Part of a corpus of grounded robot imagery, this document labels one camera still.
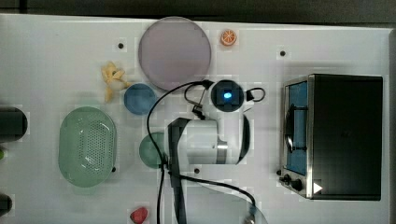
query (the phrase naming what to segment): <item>red object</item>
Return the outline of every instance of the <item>red object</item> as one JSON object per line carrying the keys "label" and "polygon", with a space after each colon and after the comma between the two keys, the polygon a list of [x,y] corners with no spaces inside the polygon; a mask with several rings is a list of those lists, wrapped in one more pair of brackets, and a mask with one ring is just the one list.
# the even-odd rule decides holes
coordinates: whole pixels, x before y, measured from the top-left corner
{"label": "red object", "polygon": [[148,210],[145,207],[140,207],[131,214],[131,220],[135,224],[142,224],[148,216]]}

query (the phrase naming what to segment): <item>blue bowl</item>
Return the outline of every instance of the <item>blue bowl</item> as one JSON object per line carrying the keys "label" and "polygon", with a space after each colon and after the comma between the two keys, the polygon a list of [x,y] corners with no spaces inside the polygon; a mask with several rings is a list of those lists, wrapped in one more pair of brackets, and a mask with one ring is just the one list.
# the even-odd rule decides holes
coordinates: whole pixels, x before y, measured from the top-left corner
{"label": "blue bowl", "polygon": [[132,85],[124,94],[126,108],[135,115],[147,115],[156,101],[155,92],[143,83]]}

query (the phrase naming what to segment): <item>table surface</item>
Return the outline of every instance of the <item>table surface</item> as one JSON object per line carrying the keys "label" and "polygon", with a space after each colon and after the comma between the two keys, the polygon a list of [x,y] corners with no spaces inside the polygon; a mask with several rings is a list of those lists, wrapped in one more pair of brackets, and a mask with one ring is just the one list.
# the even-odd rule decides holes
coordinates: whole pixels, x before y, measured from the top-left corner
{"label": "table surface", "polygon": [[[0,161],[0,190],[11,196],[14,206],[0,217],[1,223],[131,223],[129,214],[140,205],[149,208],[147,223],[155,223],[160,176],[138,154],[147,134],[145,117],[126,110],[124,91],[104,104],[106,85],[100,73],[102,65],[113,61],[129,80],[148,82],[136,50],[153,22],[0,14],[0,105],[16,106],[29,120],[20,141],[2,144],[6,157]],[[212,47],[208,78],[227,77],[267,92],[264,101],[247,112],[254,131],[242,164],[203,165],[200,176],[226,179],[253,193],[270,224],[389,223],[389,29],[197,23]],[[231,48],[219,43],[226,28],[238,34]],[[124,49],[117,49],[120,42]],[[384,78],[380,202],[309,201],[277,182],[282,85],[312,73]],[[69,184],[58,168],[59,128],[70,111],[83,105],[105,111],[118,130],[117,172],[91,195],[81,195],[84,192]],[[174,94],[153,114],[152,130],[162,130],[178,117],[192,118],[190,111],[182,96]],[[169,203],[168,177],[164,194]]]}

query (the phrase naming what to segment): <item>microwave window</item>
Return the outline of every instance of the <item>microwave window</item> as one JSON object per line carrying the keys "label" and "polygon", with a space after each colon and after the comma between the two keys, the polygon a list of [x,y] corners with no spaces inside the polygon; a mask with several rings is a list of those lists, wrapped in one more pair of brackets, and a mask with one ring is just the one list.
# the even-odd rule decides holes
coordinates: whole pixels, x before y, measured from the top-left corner
{"label": "microwave window", "polygon": [[[289,86],[289,108],[308,107],[308,85],[307,82]],[[287,169],[300,175],[306,174],[306,117],[307,110],[294,110],[294,132],[292,140],[292,151],[288,150]]]}

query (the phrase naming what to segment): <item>orange fruit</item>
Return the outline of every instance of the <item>orange fruit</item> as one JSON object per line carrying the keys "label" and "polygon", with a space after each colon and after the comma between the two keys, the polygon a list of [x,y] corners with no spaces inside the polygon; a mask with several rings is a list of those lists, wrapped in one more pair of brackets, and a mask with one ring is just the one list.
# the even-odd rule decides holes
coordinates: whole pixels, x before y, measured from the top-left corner
{"label": "orange fruit", "polygon": [[231,46],[236,41],[236,33],[232,30],[226,30],[221,34],[220,42],[224,46]]}

